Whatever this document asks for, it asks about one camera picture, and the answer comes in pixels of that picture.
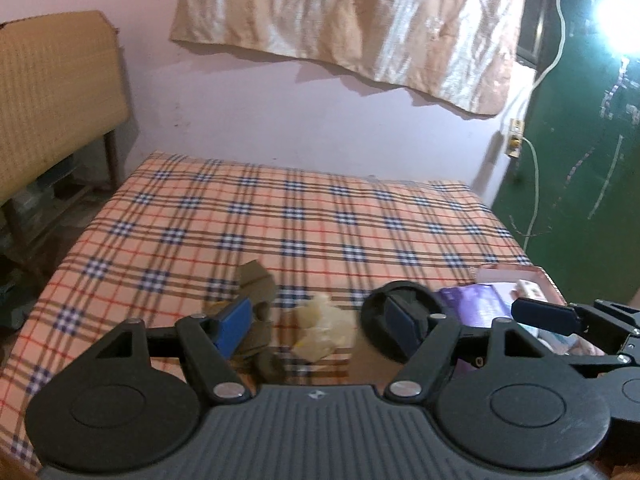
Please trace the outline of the olive green glove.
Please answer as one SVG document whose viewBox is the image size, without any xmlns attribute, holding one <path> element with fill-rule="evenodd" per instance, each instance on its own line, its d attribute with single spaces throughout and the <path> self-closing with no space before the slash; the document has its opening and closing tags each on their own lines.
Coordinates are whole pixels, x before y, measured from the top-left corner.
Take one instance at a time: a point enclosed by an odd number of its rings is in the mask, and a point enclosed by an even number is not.
<svg viewBox="0 0 640 480">
<path fill-rule="evenodd" d="M 202 312 L 213 316 L 233 300 L 247 298 L 252 304 L 252 325 L 230 359 L 250 371 L 258 384 L 281 385 L 286 381 L 286 370 L 277 352 L 271 349 L 273 322 L 271 306 L 277 299 L 278 286 L 272 274 L 257 260 L 242 264 L 236 271 L 238 290 L 228 301 L 205 301 Z"/>
</svg>

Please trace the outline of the paper coffee cup black lid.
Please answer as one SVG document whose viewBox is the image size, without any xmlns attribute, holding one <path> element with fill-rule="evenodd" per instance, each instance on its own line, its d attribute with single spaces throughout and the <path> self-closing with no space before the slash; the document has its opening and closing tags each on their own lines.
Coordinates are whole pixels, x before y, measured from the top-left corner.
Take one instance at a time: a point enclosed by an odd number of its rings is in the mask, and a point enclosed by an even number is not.
<svg viewBox="0 0 640 480">
<path fill-rule="evenodd" d="M 433 327 L 432 314 L 450 315 L 437 292 L 410 281 L 392 281 L 363 301 L 359 323 L 367 341 L 383 356 L 405 363 Z"/>
</svg>

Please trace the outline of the purple packet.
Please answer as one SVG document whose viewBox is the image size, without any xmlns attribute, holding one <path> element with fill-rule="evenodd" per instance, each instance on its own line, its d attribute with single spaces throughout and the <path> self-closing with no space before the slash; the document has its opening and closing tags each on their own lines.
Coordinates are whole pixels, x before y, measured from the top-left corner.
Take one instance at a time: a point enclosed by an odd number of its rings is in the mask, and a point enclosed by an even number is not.
<svg viewBox="0 0 640 480">
<path fill-rule="evenodd" d="M 491 328 L 494 318 L 510 318 L 515 283 L 480 283 L 444 287 L 437 292 L 443 304 L 466 326 Z"/>
</svg>

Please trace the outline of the pink cardboard box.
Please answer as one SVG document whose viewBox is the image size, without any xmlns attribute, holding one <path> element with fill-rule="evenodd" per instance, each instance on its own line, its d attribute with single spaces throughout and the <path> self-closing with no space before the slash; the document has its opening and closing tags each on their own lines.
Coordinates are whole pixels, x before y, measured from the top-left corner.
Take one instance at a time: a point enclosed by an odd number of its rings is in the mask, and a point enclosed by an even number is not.
<svg viewBox="0 0 640 480">
<path fill-rule="evenodd" d="M 511 304 L 520 297 L 566 305 L 559 289 L 545 270 L 539 266 L 517 266 L 516 264 L 484 264 L 475 270 L 475 283 L 492 286 L 506 310 L 511 313 Z M 522 325 L 529 333 L 557 354 L 567 354 L 575 343 L 573 336 L 562 336 L 529 325 Z"/>
</svg>

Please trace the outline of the pale yellow glove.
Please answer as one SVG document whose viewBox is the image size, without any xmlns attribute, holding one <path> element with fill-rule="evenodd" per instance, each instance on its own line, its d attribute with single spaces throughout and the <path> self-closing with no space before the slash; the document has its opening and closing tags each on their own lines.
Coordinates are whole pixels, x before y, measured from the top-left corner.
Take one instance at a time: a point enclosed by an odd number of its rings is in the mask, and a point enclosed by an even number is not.
<svg viewBox="0 0 640 480">
<path fill-rule="evenodd" d="M 336 350 L 350 349 L 356 338 L 352 311 L 337 307 L 324 292 L 314 295 L 294 309 L 299 337 L 291 349 L 297 359 L 318 362 Z"/>
</svg>

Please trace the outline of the plaid bed sheet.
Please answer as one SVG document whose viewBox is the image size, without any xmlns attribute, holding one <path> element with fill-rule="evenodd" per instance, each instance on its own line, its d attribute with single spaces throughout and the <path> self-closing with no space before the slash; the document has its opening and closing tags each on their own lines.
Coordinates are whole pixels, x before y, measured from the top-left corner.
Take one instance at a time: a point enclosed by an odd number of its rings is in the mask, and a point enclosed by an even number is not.
<svg viewBox="0 0 640 480">
<path fill-rule="evenodd" d="M 56 267 L 1 373 L 1 447 L 39 464 L 24 427 L 30 398 L 126 318 L 171 326 L 231 299 L 260 262 L 278 285 L 271 344 L 286 316 L 327 294 L 357 310 L 396 280 L 431 289 L 494 266 L 544 278 L 492 211 L 459 181 L 381 181 L 155 153 L 134 170 Z"/>
</svg>

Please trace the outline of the green door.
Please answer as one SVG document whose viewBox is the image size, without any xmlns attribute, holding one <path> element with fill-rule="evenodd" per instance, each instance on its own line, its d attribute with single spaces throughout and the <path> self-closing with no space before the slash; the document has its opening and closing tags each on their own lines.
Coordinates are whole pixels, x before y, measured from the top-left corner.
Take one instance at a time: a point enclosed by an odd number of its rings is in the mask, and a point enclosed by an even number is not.
<svg viewBox="0 0 640 480">
<path fill-rule="evenodd" d="M 639 289 L 639 0 L 549 0 L 524 145 L 492 204 L 576 302 Z"/>
</svg>

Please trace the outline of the woven wooden chair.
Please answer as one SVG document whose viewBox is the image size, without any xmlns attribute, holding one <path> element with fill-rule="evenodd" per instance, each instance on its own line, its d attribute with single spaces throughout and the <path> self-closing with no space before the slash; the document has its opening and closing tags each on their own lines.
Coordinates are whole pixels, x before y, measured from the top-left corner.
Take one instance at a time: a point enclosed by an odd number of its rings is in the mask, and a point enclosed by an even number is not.
<svg viewBox="0 0 640 480">
<path fill-rule="evenodd" d="M 115 130 L 129 119 L 117 29 L 99 11 L 21 18 L 1 26 L 1 211 L 6 255 L 41 281 L 13 197 L 46 171 L 101 139 L 108 183 L 118 188 Z"/>
</svg>

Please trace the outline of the wall power socket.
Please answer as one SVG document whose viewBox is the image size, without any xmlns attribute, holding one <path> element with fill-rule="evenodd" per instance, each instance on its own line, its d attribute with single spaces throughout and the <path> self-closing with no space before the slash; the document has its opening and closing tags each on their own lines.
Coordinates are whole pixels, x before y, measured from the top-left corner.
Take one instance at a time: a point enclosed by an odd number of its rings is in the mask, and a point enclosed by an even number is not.
<svg viewBox="0 0 640 480">
<path fill-rule="evenodd" d="M 524 122 L 518 118 L 512 118 L 509 122 L 508 135 L 506 136 L 506 156 L 517 159 L 521 155 L 523 145 Z"/>
</svg>

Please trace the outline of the beige wall curtain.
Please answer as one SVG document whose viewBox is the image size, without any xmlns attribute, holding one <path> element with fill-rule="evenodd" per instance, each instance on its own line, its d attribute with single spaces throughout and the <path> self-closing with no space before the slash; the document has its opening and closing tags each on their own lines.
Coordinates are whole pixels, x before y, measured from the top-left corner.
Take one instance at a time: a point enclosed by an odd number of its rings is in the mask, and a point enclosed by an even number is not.
<svg viewBox="0 0 640 480">
<path fill-rule="evenodd" d="M 171 39 L 340 66 L 480 116 L 506 104 L 525 0 L 178 0 Z"/>
</svg>

